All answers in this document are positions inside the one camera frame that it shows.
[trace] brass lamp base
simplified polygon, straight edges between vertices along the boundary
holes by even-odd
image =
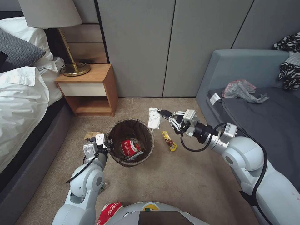
[[[65,67],[62,69],[61,74],[68,76],[68,77],[74,77],[74,76],[80,76],[83,75],[91,70],[91,66],[89,64],[77,64],[77,71],[73,64],[65,65]]]

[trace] lamp shade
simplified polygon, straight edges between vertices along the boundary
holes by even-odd
[[[72,0],[19,0],[19,3],[29,27],[61,28],[82,23]]]

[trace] white pillow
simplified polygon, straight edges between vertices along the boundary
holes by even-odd
[[[2,19],[0,20],[0,28],[17,38],[43,49],[46,52],[44,57],[50,61],[53,60],[44,30],[27,26],[24,17]]]
[[[49,91],[35,67],[0,73],[0,172],[46,113]]]

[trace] table lamp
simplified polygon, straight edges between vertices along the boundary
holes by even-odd
[[[57,28],[72,64],[65,65],[65,76],[79,76],[90,71],[89,64],[77,65],[61,27],[79,25],[82,20],[72,0],[19,0],[27,25],[33,28]]]

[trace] nightstand drawer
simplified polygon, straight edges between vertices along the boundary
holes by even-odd
[[[58,83],[65,96],[106,96],[103,83]]]

